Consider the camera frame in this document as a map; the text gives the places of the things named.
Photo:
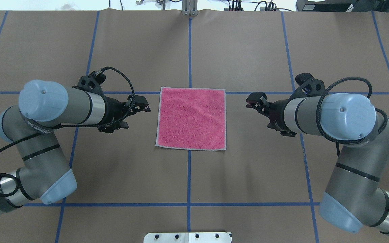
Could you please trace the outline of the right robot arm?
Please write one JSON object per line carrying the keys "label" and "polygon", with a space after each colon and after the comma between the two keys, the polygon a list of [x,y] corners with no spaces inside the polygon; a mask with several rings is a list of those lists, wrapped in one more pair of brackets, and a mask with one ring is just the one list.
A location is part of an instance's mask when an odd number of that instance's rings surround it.
{"label": "right robot arm", "polygon": [[379,187],[389,163],[389,117],[355,93],[292,95],[272,103],[254,92],[246,102],[283,136],[312,134],[342,144],[319,214],[347,232],[366,225],[389,236],[389,192]]}

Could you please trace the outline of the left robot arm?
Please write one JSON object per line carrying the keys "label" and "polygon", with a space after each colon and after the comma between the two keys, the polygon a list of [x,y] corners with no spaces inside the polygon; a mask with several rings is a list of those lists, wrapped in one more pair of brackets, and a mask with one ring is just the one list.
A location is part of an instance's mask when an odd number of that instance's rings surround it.
{"label": "left robot arm", "polygon": [[39,199],[50,205],[77,189],[74,172],[55,131],[64,124],[97,127],[113,133],[127,129],[125,117],[150,112],[144,96],[131,94],[120,102],[107,97],[100,82],[82,77],[72,88],[57,82],[32,80],[20,92],[19,102],[0,114],[0,137],[16,146],[24,163],[0,173],[0,215]]}

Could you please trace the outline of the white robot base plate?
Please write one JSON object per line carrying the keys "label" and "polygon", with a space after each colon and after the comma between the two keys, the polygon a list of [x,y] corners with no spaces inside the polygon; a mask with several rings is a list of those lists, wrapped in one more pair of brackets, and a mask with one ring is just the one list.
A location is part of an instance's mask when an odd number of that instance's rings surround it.
{"label": "white robot base plate", "polygon": [[144,243],[232,243],[232,233],[227,232],[176,232],[148,233]]}

